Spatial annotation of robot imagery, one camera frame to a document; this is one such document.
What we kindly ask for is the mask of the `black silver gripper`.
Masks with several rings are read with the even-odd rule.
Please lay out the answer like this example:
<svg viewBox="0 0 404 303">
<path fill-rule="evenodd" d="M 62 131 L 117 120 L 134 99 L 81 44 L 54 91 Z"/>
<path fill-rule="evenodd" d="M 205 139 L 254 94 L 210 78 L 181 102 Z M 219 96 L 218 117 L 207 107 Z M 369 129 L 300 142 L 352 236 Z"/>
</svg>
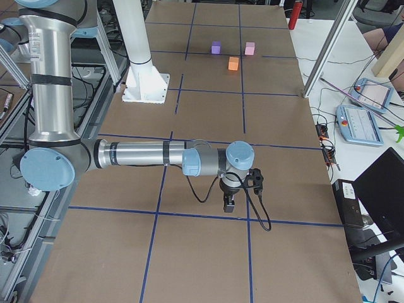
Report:
<svg viewBox="0 0 404 303">
<path fill-rule="evenodd" d="M 242 189 L 246 174 L 226 173 L 220 176 L 220 189 L 223 192 L 223 211 L 232 213 L 235 208 L 234 195 Z"/>
</svg>

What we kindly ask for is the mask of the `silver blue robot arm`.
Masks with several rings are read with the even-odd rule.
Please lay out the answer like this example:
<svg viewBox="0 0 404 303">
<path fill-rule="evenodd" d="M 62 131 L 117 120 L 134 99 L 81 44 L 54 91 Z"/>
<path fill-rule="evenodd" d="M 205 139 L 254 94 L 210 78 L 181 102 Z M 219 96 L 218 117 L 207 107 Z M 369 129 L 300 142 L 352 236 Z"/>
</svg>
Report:
<svg viewBox="0 0 404 303">
<path fill-rule="evenodd" d="M 111 142 L 84 140 L 74 130 L 71 37 L 98 30 L 95 1 L 20 1 L 28 29 L 35 131 L 20 161 L 23 178 L 41 191 L 58 191 L 93 169 L 110 166 L 176 166 L 186 177 L 212 175 L 223 191 L 223 209 L 234 195 L 262 193 L 263 177 L 253 167 L 254 150 L 244 141 L 213 148 L 203 140 Z"/>
</svg>

